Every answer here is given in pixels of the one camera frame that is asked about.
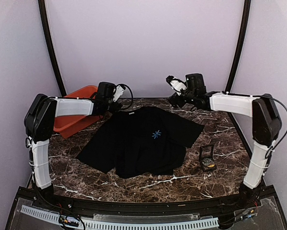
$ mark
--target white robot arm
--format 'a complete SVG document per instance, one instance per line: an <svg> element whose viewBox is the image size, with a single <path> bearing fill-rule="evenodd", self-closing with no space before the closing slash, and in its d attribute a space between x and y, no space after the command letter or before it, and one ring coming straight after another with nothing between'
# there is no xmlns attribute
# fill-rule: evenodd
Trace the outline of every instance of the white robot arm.
<svg viewBox="0 0 287 230"><path fill-rule="evenodd" d="M117 100L123 95L125 85L101 82L98 91L91 98L58 98L38 94L31 105L24 124L26 146L29 148L29 164L36 186L43 190L51 186L48 167L48 145L53 132L54 119L70 115L103 115L115 112L122 105Z"/></svg>
<svg viewBox="0 0 287 230"><path fill-rule="evenodd" d="M254 147L250 165L239 188L241 206L255 193L271 160L282 122L271 95L251 96L227 92L206 92L201 74L186 75L186 82L168 76L166 81L176 92L169 98L174 107L186 103L198 109L225 111L252 118Z"/></svg>

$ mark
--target orange plastic bin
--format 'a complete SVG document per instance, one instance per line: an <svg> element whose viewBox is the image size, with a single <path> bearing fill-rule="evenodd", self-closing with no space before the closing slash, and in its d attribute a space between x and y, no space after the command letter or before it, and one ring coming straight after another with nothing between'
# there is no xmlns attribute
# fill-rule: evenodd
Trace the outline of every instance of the orange plastic bin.
<svg viewBox="0 0 287 230"><path fill-rule="evenodd" d="M79 97L89 98L97 91L97 87L94 85L88 85L79 89L65 97ZM61 116L56 117L54 122L54 131L60 133L63 138L68 138L78 131L90 126L94 122L100 119L99 116Z"/></svg>

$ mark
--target brown marble table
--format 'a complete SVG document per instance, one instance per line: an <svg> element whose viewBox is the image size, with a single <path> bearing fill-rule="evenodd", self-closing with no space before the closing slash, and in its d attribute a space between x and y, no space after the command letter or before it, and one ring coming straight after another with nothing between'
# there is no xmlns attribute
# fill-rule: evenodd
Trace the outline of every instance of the brown marble table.
<svg viewBox="0 0 287 230"><path fill-rule="evenodd" d="M227 113L196 110L191 106L174 109L166 99L135 99L130 110L157 106L186 119L205 125L192 148L187 149L184 165L174 175L153 176L149 173L129 179L104 174L75 156L98 128L110 117L98 121L68 139L54 134L50 139L50 176L55 194L111 202L175 202L227 196L238 193L246 174L249 156ZM217 169L203 172L199 164L199 147L214 144Z"/></svg>

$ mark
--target t-shirt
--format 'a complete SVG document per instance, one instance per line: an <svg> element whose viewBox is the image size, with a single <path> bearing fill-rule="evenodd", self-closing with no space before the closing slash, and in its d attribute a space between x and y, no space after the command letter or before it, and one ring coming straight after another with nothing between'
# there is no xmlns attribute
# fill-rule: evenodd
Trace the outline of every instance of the t-shirt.
<svg viewBox="0 0 287 230"><path fill-rule="evenodd" d="M120 111L106 121L77 156L104 173L116 167L121 178L145 172L173 174L203 130L202 125L157 107Z"/></svg>

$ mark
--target lavender wall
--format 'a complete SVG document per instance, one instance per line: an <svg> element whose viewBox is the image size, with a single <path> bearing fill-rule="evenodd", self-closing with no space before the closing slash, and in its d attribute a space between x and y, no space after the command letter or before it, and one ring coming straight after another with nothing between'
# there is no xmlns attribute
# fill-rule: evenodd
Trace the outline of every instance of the lavender wall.
<svg viewBox="0 0 287 230"><path fill-rule="evenodd" d="M252 1L233 92L268 92L287 106L287 1ZM283 120L283 134L287 115L281 106L277 107ZM237 116L237 121L252 144L251 120ZM265 181L275 186L287 217L287 138L277 147Z"/></svg>
<svg viewBox="0 0 287 230"><path fill-rule="evenodd" d="M48 0L68 92L100 81L128 84L135 97L167 97L168 75L200 72L225 88L243 1Z"/></svg>
<svg viewBox="0 0 287 230"><path fill-rule="evenodd" d="M36 0L0 1L0 230L30 168L24 116L37 93L58 95Z"/></svg>

